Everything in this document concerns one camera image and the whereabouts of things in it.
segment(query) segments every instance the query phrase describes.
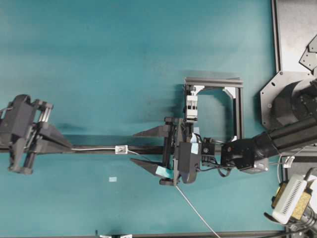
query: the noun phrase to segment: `cable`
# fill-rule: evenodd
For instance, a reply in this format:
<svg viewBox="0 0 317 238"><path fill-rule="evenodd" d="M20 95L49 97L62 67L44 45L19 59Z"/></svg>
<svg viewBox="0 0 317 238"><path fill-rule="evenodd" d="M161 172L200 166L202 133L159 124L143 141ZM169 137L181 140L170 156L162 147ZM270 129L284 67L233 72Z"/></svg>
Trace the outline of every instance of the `cable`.
<svg viewBox="0 0 317 238"><path fill-rule="evenodd" d="M209 170L229 169L229 168L234 168L234 167L235 166L217 166L217 167L212 167L212 168L209 168L209 169L206 169L206 170L201 170L198 167L196 167L196 170L199 171L199 172L206 172L206 171L209 171Z"/></svg>
<svg viewBox="0 0 317 238"><path fill-rule="evenodd" d="M278 183L281 183L281 178L280 178L280 175L279 175L279 166L281 164L281 161L282 161L282 156L279 157L278 163L277 163L277 179L278 179Z"/></svg>
<svg viewBox="0 0 317 238"><path fill-rule="evenodd" d="M300 150L296 151L294 154L292 154L292 155L290 155L290 156L288 156L288 157L290 158L290 157L292 157L292 156L297 155L299 152L301 152L301 151L304 150L305 148L306 148L306 146L302 147ZM280 155L280 157L279 157L277 163L271 163L271 164L270 164L270 165L277 165L277 179L278 179L278 182L279 182L279 183L281 183L281 178L280 178L280 175L279 175L279 166L280 166L281 164L285 164L285 163L286 163L286 162L284 162L284 163L281 162L282 157L284 157L284 156Z"/></svg>
<svg viewBox="0 0 317 238"><path fill-rule="evenodd" d="M145 157L145 156L143 156L143 155L140 155L140 154L137 153L137 152L134 152L134 151L132 151L132 150L128 150L128 152L133 153L133 154L136 154L136 155L139 155L139 156L143 157L144 159L146 159L146 160L152 162L149 158L147 158L147 157Z"/></svg>
<svg viewBox="0 0 317 238"><path fill-rule="evenodd" d="M75 151L89 151L89 150L115 150L115 148L88 148L88 149L75 149L75 148L71 148L71 150L75 150Z"/></svg>
<svg viewBox="0 0 317 238"><path fill-rule="evenodd" d="M9 107L9 108L3 108L0 110L0 113L4 112L4 111L9 111L11 110L13 107Z"/></svg>
<svg viewBox="0 0 317 238"><path fill-rule="evenodd" d="M179 191L179 193L183 196L183 198L186 200L186 202L190 205L190 207L194 210L194 212L199 216L199 218L203 221L203 223L208 227L208 229L214 233L214 235L218 238L220 236L208 225L208 223L204 220L204 218L199 214L199 212L196 210L196 208L193 206L193 204L189 201L189 199L186 197L184 192L177 186L175 185L175 188Z"/></svg>
<svg viewBox="0 0 317 238"><path fill-rule="evenodd" d="M269 163L269 165L282 165L282 164L285 164L284 162L281 162L281 163Z"/></svg>

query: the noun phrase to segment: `teal table surface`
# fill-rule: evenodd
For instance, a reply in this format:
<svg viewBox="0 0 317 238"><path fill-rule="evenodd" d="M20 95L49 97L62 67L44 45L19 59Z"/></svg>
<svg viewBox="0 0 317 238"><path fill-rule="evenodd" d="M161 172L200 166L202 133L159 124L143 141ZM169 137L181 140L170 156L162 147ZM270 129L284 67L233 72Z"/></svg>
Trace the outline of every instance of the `teal table surface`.
<svg viewBox="0 0 317 238"><path fill-rule="evenodd" d="M130 136L181 117L184 77L211 72L243 79L245 135L260 133L258 92L275 72L269 0L0 1L0 107L22 93L52 102L50 122L74 144L160 145ZM201 134L228 138L231 110L223 92L201 95ZM39 156L23 176L1 154L0 236L208 231L130 157ZM281 229L263 216L276 167L180 186L216 231Z"/></svg>

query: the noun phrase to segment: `white cable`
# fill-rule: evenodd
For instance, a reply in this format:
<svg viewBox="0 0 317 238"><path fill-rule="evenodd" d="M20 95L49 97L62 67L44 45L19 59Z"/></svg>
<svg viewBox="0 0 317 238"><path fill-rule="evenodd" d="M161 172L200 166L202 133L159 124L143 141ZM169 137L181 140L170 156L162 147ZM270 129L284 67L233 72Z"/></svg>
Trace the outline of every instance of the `white cable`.
<svg viewBox="0 0 317 238"><path fill-rule="evenodd" d="M145 156L143 156L143 155L140 155L140 154L139 154L139 153L137 153L137 152L134 152L134 151L132 151L132 150L128 150L128 152L130 152L130 153L132 153L132 154L139 155L139 156L143 157L144 159L146 159L146 160L148 160L148 161L150 161L150 162L151 162L151 160L150 160L149 158L147 158L147 157L145 157Z"/></svg>
<svg viewBox="0 0 317 238"><path fill-rule="evenodd" d="M76 150L76 151L86 151L86 150L114 150L114 148L88 148L88 149L75 149L75 148L71 148L71 150Z"/></svg>
<svg viewBox="0 0 317 238"><path fill-rule="evenodd" d="M281 160L282 160L282 156L279 157L278 164L277 164L277 179L278 179L278 183L281 183L281 178L279 177L279 166L281 164Z"/></svg>
<svg viewBox="0 0 317 238"><path fill-rule="evenodd" d="M208 227L209 230L211 230L212 233L214 233L214 235L218 238L220 238L220 236L208 225L208 223L204 220L204 218L199 214L199 212L196 210L196 208L192 205L192 203L189 201L189 199L186 197L186 195L184 194L184 192L177 186L175 185L175 188L179 191L179 193L184 197L184 199L186 200L186 202L191 206L191 208L194 210L194 212L199 216L199 218L203 221L203 223Z"/></svg>

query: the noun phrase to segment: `cable connector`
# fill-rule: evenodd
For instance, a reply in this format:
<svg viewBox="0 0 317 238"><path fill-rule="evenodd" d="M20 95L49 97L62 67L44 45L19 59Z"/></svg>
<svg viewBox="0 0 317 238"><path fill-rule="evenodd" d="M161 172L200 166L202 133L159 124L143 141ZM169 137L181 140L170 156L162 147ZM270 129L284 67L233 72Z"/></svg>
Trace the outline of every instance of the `cable connector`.
<svg viewBox="0 0 317 238"><path fill-rule="evenodd" d="M116 145L114 147L114 152L116 155L126 155L126 154L128 154L128 146L127 145Z"/></svg>
<svg viewBox="0 0 317 238"><path fill-rule="evenodd" d="M287 158L283 164L283 168L289 169L290 167L292 167L294 159L295 159L295 156L287 156Z"/></svg>

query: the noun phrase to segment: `octagonal mounting plate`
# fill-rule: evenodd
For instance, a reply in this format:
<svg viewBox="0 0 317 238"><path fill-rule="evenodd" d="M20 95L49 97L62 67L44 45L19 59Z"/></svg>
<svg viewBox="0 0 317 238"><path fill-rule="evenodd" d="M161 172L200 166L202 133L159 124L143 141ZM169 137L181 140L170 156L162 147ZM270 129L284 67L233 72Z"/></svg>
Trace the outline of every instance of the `octagonal mounting plate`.
<svg viewBox="0 0 317 238"><path fill-rule="evenodd" d="M260 91L262 125L268 130L281 127L282 125L275 119L272 113L272 104L276 96L290 83L301 80L311 81L314 79L315 77L306 72L278 72Z"/></svg>

